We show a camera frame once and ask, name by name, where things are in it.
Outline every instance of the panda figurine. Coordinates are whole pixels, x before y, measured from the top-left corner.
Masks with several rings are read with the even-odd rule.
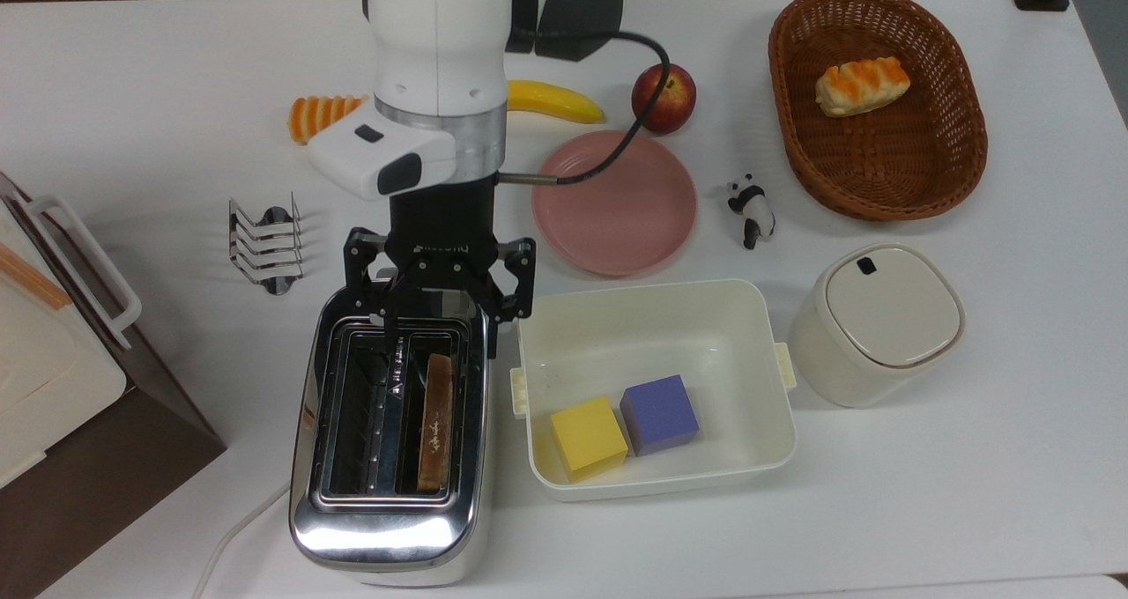
[[[729,209],[744,217],[746,249],[755,249],[761,235],[775,234],[775,214],[761,186],[752,185],[752,175],[729,184]]]

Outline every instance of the black cable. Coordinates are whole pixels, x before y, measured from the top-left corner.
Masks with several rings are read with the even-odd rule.
[[[629,130],[627,130],[627,133],[624,134],[623,140],[619,141],[619,144],[615,148],[615,150],[611,150],[611,153],[609,153],[607,156],[607,158],[605,158],[602,160],[602,162],[600,162],[596,167],[593,167],[593,168],[591,168],[589,170],[585,170],[585,173],[583,173],[583,174],[576,174],[575,176],[557,177],[556,178],[556,184],[557,185],[574,185],[576,183],[583,183],[584,180],[588,180],[588,178],[591,178],[591,177],[596,176],[597,174],[600,174],[601,170],[606,170],[613,162],[615,162],[615,160],[617,158],[619,158],[619,156],[623,153],[623,151],[626,150],[627,146],[631,143],[631,140],[633,140],[633,138],[635,136],[635,134],[637,134],[638,129],[641,129],[642,123],[644,121],[646,121],[646,117],[649,117],[650,113],[654,109],[654,106],[658,104],[658,98],[660,98],[662,96],[662,89],[666,88],[666,81],[670,80],[670,56],[669,56],[669,54],[666,54],[666,50],[662,49],[662,45],[659,44],[659,42],[654,42],[653,39],[644,36],[644,34],[636,34],[636,33],[629,33],[629,32],[590,32],[590,33],[584,33],[584,34],[569,34],[569,33],[558,33],[558,32],[549,32],[549,33],[532,32],[532,30],[529,30],[529,29],[521,29],[521,28],[517,28],[517,27],[514,27],[512,30],[513,30],[513,34],[515,34],[518,37],[523,37],[525,39],[532,39],[532,41],[536,41],[536,39],[562,39],[562,41],[567,41],[567,39],[626,39],[626,41],[629,41],[629,42],[637,42],[638,44],[643,44],[645,46],[649,46],[650,49],[653,50],[654,53],[658,54],[658,59],[661,61],[661,64],[662,64],[662,73],[661,73],[661,77],[659,78],[658,86],[654,87],[654,93],[650,96],[650,100],[646,102],[646,105],[644,106],[644,108],[642,109],[642,112],[637,114],[637,116],[635,117],[634,124],[631,126]]]

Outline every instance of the apple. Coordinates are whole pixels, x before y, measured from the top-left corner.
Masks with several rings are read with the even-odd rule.
[[[631,108],[635,117],[642,114],[661,78],[662,65],[655,64],[645,69],[635,80],[635,87],[631,91]],[[696,104],[697,85],[694,79],[680,65],[670,64],[670,77],[666,80],[658,104],[654,104],[654,109],[642,125],[654,134],[670,134],[689,121]]]

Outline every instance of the white cord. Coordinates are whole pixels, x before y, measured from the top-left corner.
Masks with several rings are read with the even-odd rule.
[[[259,504],[257,509],[250,511],[250,513],[247,513],[246,518],[239,520],[239,523],[235,525],[233,527],[231,527],[231,530],[227,531],[227,535],[224,535],[223,538],[219,540],[219,544],[215,545],[215,549],[212,550],[211,560],[208,561],[208,565],[204,566],[203,574],[200,575],[200,583],[196,584],[196,591],[193,592],[192,599],[200,599],[203,596],[204,588],[208,585],[208,580],[211,579],[212,571],[215,570],[215,564],[219,562],[220,555],[223,554],[223,549],[227,548],[227,545],[230,544],[232,539],[235,539],[235,536],[239,535],[239,531],[247,528],[247,525],[255,521],[255,518],[262,516],[263,511],[270,509],[271,505],[277,502],[279,499],[282,497],[282,495],[285,495],[285,492],[288,491],[290,491],[290,481],[287,481],[285,484],[283,484],[281,487],[279,487],[277,491],[272,493],[270,497],[264,500],[263,503]]]

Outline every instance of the canister lid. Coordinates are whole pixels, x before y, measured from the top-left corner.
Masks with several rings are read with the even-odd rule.
[[[875,247],[827,280],[827,307],[849,342],[875,363],[907,368],[942,354],[962,315],[935,267],[896,246]]]

